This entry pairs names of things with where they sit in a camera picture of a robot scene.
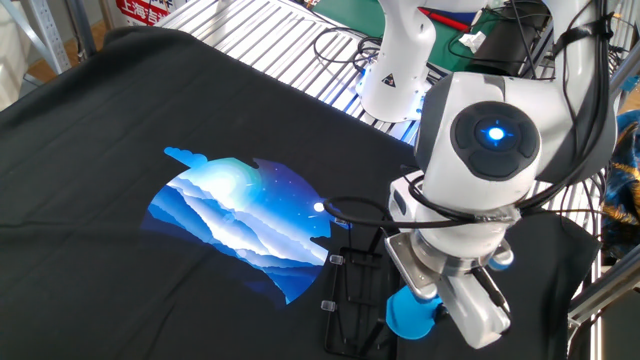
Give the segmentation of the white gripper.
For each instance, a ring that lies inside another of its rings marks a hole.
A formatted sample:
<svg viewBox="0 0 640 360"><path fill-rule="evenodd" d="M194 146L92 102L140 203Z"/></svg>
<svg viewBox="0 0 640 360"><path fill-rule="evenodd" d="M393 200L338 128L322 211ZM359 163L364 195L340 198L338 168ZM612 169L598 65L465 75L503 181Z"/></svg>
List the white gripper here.
<svg viewBox="0 0 640 360"><path fill-rule="evenodd" d="M399 337L425 337L448 315L474 349L511 326L508 303L487 272L511 265L504 239L510 227L486 217L447 228L402 229L388 237L388 254L404 286L388 299L388 326Z"/></svg>

